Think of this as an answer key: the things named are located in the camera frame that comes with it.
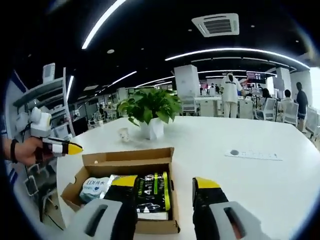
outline cardboard box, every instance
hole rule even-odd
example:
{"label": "cardboard box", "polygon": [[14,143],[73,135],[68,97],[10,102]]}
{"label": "cardboard box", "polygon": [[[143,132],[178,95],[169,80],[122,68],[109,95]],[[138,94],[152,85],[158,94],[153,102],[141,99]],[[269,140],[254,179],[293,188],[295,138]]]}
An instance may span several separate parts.
{"label": "cardboard box", "polygon": [[138,220],[135,232],[139,234],[177,234],[179,212],[177,194],[172,174],[174,148],[158,148],[137,151],[104,152],[82,155],[83,167],[75,175],[75,183],[69,183],[61,195],[65,203],[74,211],[80,209],[79,197],[83,183],[89,177],[102,178],[116,175],[140,175],[154,172],[168,173],[170,185],[171,210],[169,220]]}

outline blue and white package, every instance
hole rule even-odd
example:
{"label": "blue and white package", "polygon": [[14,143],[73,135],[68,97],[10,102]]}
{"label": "blue and white package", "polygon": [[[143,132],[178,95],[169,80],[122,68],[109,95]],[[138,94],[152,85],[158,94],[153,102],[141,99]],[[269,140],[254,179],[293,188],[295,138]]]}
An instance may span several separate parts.
{"label": "blue and white package", "polygon": [[82,190],[79,195],[80,198],[85,203],[89,203],[93,199],[103,199],[110,188],[113,178],[114,177],[89,177],[82,185]]}

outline table surface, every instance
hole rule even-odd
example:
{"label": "table surface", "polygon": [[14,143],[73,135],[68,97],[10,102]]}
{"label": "table surface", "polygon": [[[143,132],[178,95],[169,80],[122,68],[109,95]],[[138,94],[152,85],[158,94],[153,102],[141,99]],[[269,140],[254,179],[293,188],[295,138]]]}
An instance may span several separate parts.
{"label": "table surface", "polygon": [[[117,130],[129,129],[122,143]],[[83,154],[174,147],[174,174],[181,232],[174,235],[136,234],[135,240],[195,240],[192,221],[192,178],[220,184],[229,201],[237,201],[261,221],[264,233],[287,240],[310,216],[320,190],[320,152],[291,124],[238,118],[178,116],[164,127],[164,137],[143,139],[126,118],[89,130],[73,142]],[[225,156],[229,150],[277,153],[283,161]],[[60,210],[68,226],[74,211],[60,195],[83,166],[82,156],[68,155],[57,162]]]}

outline ceiling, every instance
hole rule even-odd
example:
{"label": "ceiling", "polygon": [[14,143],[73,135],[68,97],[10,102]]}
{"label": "ceiling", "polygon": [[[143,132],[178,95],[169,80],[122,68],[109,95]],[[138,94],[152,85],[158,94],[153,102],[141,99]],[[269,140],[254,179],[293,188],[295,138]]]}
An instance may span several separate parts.
{"label": "ceiling", "polygon": [[[69,102],[102,89],[105,90],[100,94],[109,94],[120,87],[170,77],[175,67],[188,64],[195,65],[199,72],[265,72],[279,64],[290,66],[291,71],[304,71],[306,68],[294,61],[252,51],[213,51],[165,59],[216,48],[260,49],[299,59],[313,48],[309,40],[319,37],[308,31],[311,20],[300,18],[304,7],[287,7],[285,2],[280,5],[272,0],[219,4],[212,0],[127,0],[101,26],[87,49],[82,49],[95,23],[115,0],[64,2],[53,13],[42,15],[29,25],[16,46],[14,67],[28,88],[42,82],[43,65],[54,62],[56,77],[66,67],[68,79],[74,75]],[[221,13],[239,15],[239,35],[203,37],[192,23],[193,18]],[[137,73],[105,87],[134,71]],[[200,73],[199,79],[215,74],[219,73]],[[92,85],[99,86],[84,91]]]}

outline green plant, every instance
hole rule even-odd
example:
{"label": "green plant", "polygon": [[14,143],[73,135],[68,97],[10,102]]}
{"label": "green plant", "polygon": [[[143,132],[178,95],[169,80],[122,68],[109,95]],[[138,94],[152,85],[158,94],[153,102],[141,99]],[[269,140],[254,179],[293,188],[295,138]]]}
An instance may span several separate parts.
{"label": "green plant", "polygon": [[134,119],[149,124],[151,119],[159,118],[169,123],[169,118],[175,120],[176,113],[182,111],[181,101],[172,91],[155,88],[145,88],[136,91],[132,97],[118,105],[121,114],[126,113],[134,125]]}

